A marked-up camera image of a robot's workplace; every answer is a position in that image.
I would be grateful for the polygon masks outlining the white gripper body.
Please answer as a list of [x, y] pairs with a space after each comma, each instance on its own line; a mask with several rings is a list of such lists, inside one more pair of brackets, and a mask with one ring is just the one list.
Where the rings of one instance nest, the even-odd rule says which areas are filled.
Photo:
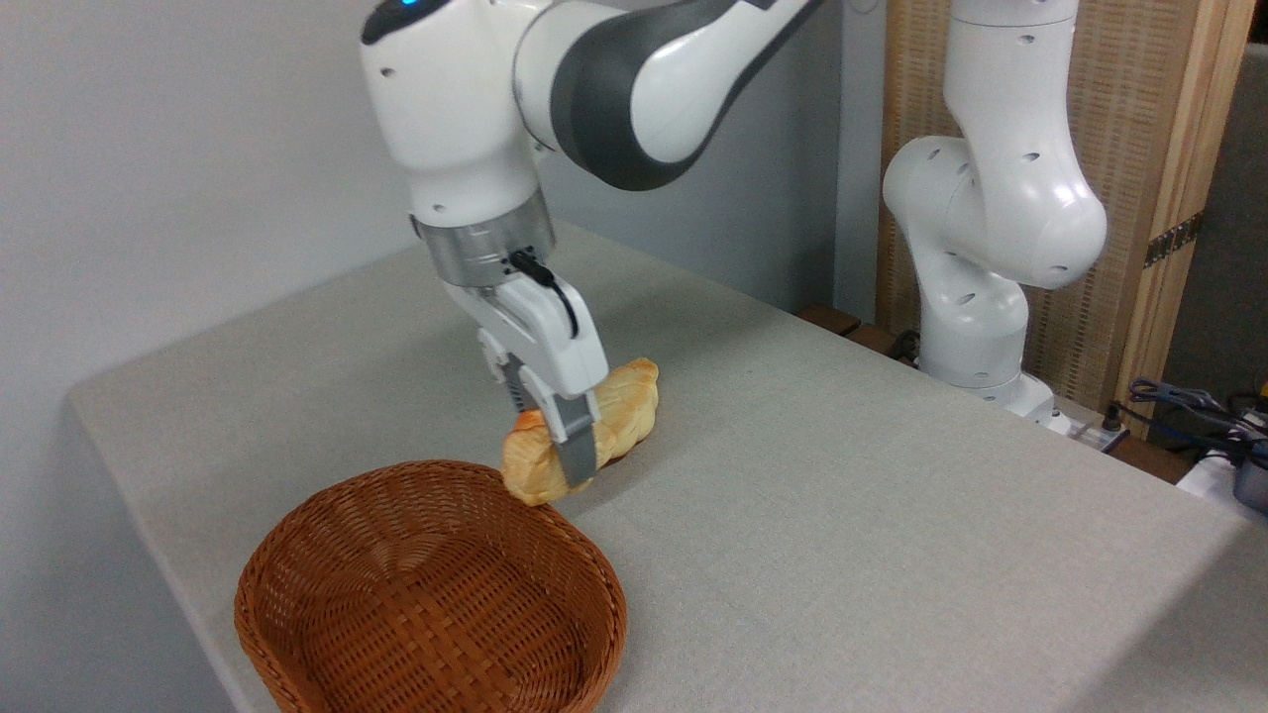
[[553, 395], [579, 397], [607, 377], [607, 359], [585, 299], [566, 280], [559, 291], [529, 277], [495, 287], [444, 285], [450, 298], [479, 324], [478, 337], [495, 379], [517, 359]]

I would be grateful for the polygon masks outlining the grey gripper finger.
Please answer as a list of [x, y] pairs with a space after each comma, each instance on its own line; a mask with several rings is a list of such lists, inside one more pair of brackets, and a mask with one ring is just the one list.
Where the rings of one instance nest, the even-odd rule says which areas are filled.
[[489, 373], [492, 373], [495, 381], [503, 384], [503, 388], [507, 389], [516, 411], [539, 410], [540, 407], [535, 397], [525, 387], [520, 377], [524, 362], [508, 351], [507, 348], [503, 348], [503, 344], [488, 329], [478, 330], [478, 341], [481, 343], [481, 353], [484, 356], [484, 362], [487, 362]]
[[533, 398], [552, 434], [567, 488], [588, 483], [598, 471], [593, 436], [593, 424], [598, 421], [596, 393], [586, 391], [579, 397], [566, 398], [549, 387], [534, 384]]

